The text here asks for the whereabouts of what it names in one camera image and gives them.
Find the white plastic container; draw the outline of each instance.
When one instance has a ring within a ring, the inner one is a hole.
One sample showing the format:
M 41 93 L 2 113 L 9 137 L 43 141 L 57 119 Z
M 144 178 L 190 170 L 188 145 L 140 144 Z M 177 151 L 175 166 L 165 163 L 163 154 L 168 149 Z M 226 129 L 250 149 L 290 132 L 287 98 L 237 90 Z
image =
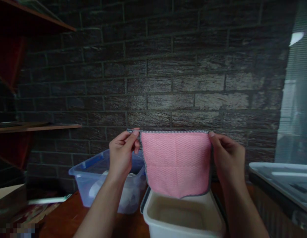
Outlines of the white plastic container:
M 144 207 L 151 238 L 224 237 L 225 222 L 212 192 L 172 198 L 152 190 Z
M 102 187 L 110 166 L 110 151 L 106 150 L 86 161 L 72 167 L 70 175 L 75 176 L 81 199 L 85 207 L 90 207 Z M 132 153 L 132 168 L 124 184 L 122 196 L 119 203 L 118 213 L 134 213 L 139 205 L 139 198 L 146 188 L 145 165 L 143 154 L 140 150 L 138 155 Z

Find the brick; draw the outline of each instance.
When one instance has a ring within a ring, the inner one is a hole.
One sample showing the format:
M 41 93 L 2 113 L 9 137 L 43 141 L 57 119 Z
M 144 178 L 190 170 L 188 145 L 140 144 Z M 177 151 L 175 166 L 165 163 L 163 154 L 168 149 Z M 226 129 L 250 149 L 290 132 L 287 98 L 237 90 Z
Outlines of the brick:
M 35 136 L 41 139 L 70 139 L 69 129 L 36 131 Z
M 29 155 L 28 163 L 40 164 L 41 163 L 40 153 L 31 152 Z
M 196 94 L 195 108 L 200 110 L 247 109 L 249 96 L 244 93 Z
M 106 80 L 86 82 L 87 95 L 123 94 L 125 93 L 125 80 Z
M 50 96 L 49 84 L 19 85 L 18 91 L 21 98 L 38 98 Z
M 221 6 L 224 4 L 229 4 L 229 0 L 174 0 L 174 10 L 181 11 L 181 10 L 190 10 L 190 9 L 198 9 L 198 8 L 209 8 L 209 7 L 216 7 Z
M 146 36 L 145 20 L 103 26 L 104 42 L 130 40 Z
M 258 22 L 260 4 L 223 6 L 201 11 L 200 28 L 253 25 Z
M 124 112 L 90 112 L 88 124 L 90 126 L 126 126 Z
M 106 140 L 104 127 L 82 127 L 71 130 L 72 139 Z
M 102 78 L 102 64 L 85 64 L 76 66 L 66 66 L 67 80 L 86 80 Z
M 275 162 L 274 149 L 246 148 L 246 165 L 250 162 Z
M 171 11 L 172 3 L 170 0 L 141 0 L 125 4 L 125 18 L 127 20 L 161 15 Z
M 219 112 L 172 112 L 173 127 L 207 127 L 216 128 L 222 125 Z
M 261 50 L 257 53 L 255 68 L 264 71 L 266 76 L 286 75 L 288 49 Z
M 126 42 L 126 57 L 141 57 L 171 53 L 171 38 L 155 38 Z
M 195 71 L 195 57 L 181 56 L 148 60 L 148 74 L 187 73 Z
M 232 130 L 216 129 L 215 133 L 226 135 L 243 146 L 247 145 L 247 132 L 246 131 L 232 131 Z
M 60 14 L 58 17 L 66 24 L 75 27 L 81 28 L 81 20 L 79 12 L 65 13 Z
M 79 96 L 85 95 L 85 82 L 52 83 L 52 96 Z
M 280 112 L 273 110 L 226 112 L 223 128 L 272 129 L 279 127 Z
M 195 31 L 196 29 L 197 12 L 178 13 L 168 17 L 148 19 L 148 35 Z
M 129 93 L 171 92 L 171 77 L 149 77 L 127 79 Z
M 264 86 L 265 78 L 251 72 L 227 73 L 226 90 L 256 90 Z
M 231 57 L 228 54 L 214 53 L 197 56 L 197 71 L 228 70 Z
M 73 176 L 69 175 L 69 170 L 72 166 L 57 166 L 58 177 L 63 179 L 72 179 Z
M 297 1 L 265 2 L 262 10 L 262 23 L 294 23 Z
M 55 151 L 55 143 L 52 139 L 35 139 L 34 150 Z
M 175 75 L 173 76 L 173 91 L 222 91 L 224 81 L 224 74 Z
M 26 54 L 25 59 L 23 60 L 24 68 L 39 68 L 46 66 L 46 57 L 45 54 Z
M 123 44 L 84 47 L 85 62 L 121 60 L 124 58 Z
M 64 1 L 62 0 L 59 3 L 61 11 L 67 12 L 70 10 L 80 10 L 83 8 L 90 8 L 90 7 L 100 7 L 99 0 L 77 0 L 77 1 Z
M 105 77 L 139 76 L 146 74 L 146 61 L 125 61 L 104 64 Z
M 55 123 L 87 125 L 87 114 L 84 112 L 62 112 L 53 115 Z
M 83 27 L 99 26 L 123 20 L 121 4 L 81 12 Z
M 107 134 L 107 140 L 113 140 L 115 139 L 120 133 L 126 131 L 126 128 L 106 128 L 106 134 Z
M 72 165 L 71 154 L 60 154 L 60 153 L 42 153 L 43 164 L 54 164 L 54 165 Z
M 53 115 L 52 113 L 47 112 L 24 112 L 23 118 L 25 122 L 52 122 L 53 123 Z
M 173 47 L 175 52 L 221 50 L 226 48 L 226 41 L 227 30 L 207 31 L 175 36 Z
M 49 66 L 81 63 L 82 62 L 81 48 L 49 52 L 47 53 L 47 59 Z
M 232 29 L 229 33 L 229 47 L 287 48 L 291 32 L 292 25 L 289 24 Z
M 65 111 L 67 108 L 65 98 L 35 99 L 37 111 Z
M 128 126 L 143 127 L 143 126 L 157 126 L 169 127 L 170 114 L 162 112 L 129 112 Z
M 97 28 L 64 33 L 62 37 L 65 48 L 100 44 L 102 42 L 101 29 Z
M 30 70 L 22 69 L 19 72 L 18 84 L 31 83 Z
M 57 140 L 57 152 L 66 153 L 89 153 L 88 141 L 83 140 Z
M 149 110 L 178 110 L 192 108 L 193 95 L 190 94 L 148 95 Z
M 57 50 L 62 48 L 60 35 L 36 36 L 29 39 L 29 52 Z
M 86 161 L 87 159 L 91 158 L 93 155 L 89 154 L 73 154 L 73 165 L 76 166 L 77 164 Z
M 256 92 L 253 95 L 252 109 L 281 109 L 282 94 L 280 91 Z
M 33 82 L 58 82 L 64 81 L 63 67 L 34 69 L 31 71 Z
M 102 97 L 76 97 L 68 98 L 69 111 L 102 111 Z
M 105 141 L 91 141 L 91 154 L 99 154 L 109 148 L 109 142 Z
M 277 135 L 278 135 L 277 131 L 273 132 L 251 131 L 248 138 L 248 146 L 276 148 Z
M 105 110 L 144 110 L 145 96 L 105 97 Z
M 57 177 L 57 170 L 55 166 L 28 164 L 27 174 L 46 177 Z

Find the clear plastic container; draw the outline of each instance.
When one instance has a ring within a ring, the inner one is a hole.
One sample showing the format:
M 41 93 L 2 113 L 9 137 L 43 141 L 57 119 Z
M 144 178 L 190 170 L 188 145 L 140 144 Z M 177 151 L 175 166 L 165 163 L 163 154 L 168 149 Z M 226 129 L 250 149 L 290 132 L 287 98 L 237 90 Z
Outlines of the clear plastic container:
M 109 170 L 109 159 L 110 151 L 108 149 L 69 170 L 69 174 L 75 176 L 85 207 L 92 205 L 97 192 L 102 187 L 107 176 L 106 173 L 103 173 Z M 140 195 L 146 188 L 145 165 L 141 150 L 138 155 L 132 153 L 130 173 L 135 175 L 129 175 L 126 179 L 119 203 L 119 213 L 134 213 L 138 208 Z

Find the shelf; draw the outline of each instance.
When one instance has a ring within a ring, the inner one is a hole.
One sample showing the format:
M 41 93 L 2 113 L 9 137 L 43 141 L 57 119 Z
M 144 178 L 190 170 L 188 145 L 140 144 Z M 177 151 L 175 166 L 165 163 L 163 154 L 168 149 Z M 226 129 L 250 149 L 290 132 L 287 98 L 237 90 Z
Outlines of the shelf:
M 32 37 L 66 31 L 76 31 L 76 29 L 12 0 L 0 0 L 0 35 L 2 36 Z
M 11 131 L 0 131 L 0 134 L 5 133 L 14 133 L 14 132 L 34 132 L 34 131 L 47 131 L 47 130 L 61 130 L 61 129 L 71 129 L 71 128 L 81 128 L 82 125 L 47 125 L 47 126 L 39 126 L 39 127 L 27 127 L 18 130 Z

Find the pink dish towel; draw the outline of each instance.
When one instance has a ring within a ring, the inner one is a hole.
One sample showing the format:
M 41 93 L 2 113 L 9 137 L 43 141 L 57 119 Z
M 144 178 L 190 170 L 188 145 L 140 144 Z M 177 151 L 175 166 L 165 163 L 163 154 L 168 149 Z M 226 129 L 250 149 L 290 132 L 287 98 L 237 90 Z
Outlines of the pink dish towel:
M 183 198 L 209 191 L 212 144 L 207 131 L 140 131 L 139 136 L 154 192 Z

